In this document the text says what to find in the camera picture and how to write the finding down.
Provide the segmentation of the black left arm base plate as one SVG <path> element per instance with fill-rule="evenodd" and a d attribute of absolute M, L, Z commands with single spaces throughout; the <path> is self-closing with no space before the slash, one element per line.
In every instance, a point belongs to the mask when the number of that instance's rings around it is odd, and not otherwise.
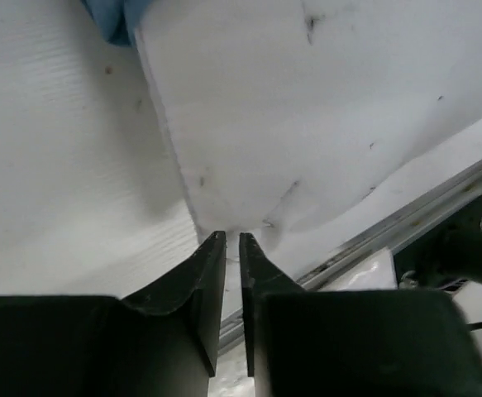
<path fill-rule="evenodd" d="M 398 287 L 457 292 L 482 284 L 482 194 L 463 204 L 394 254 Z"/>

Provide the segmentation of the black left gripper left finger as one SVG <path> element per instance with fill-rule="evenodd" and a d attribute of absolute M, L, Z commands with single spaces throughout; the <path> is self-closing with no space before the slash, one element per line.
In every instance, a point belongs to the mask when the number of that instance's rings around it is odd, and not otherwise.
<path fill-rule="evenodd" d="M 204 396 L 216 373 L 226 236 L 123 299 L 0 296 L 0 396 Z"/>

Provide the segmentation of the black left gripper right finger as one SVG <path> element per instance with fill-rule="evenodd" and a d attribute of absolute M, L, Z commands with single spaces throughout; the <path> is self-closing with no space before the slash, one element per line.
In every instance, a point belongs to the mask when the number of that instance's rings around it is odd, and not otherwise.
<path fill-rule="evenodd" d="M 434 290 L 309 292 L 239 240 L 247 370 L 259 396 L 482 396 L 482 355 Z"/>

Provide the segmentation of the white pillow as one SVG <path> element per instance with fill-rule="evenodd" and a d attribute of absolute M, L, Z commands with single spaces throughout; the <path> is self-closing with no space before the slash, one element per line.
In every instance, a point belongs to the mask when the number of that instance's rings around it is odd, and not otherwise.
<path fill-rule="evenodd" d="M 153 1 L 136 47 L 200 232 L 302 232 L 482 118 L 482 1 Z"/>

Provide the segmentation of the blue fabric pillowcase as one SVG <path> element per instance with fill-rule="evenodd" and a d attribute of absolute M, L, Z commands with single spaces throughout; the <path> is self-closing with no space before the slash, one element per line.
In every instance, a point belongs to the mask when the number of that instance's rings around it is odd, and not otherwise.
<path fill-rule="evenodd" d="M 133 46 L 133 30 L 141 14 L 140 1 L 83 0 L 81 3 L 106 42 L 117 46 Z"/>

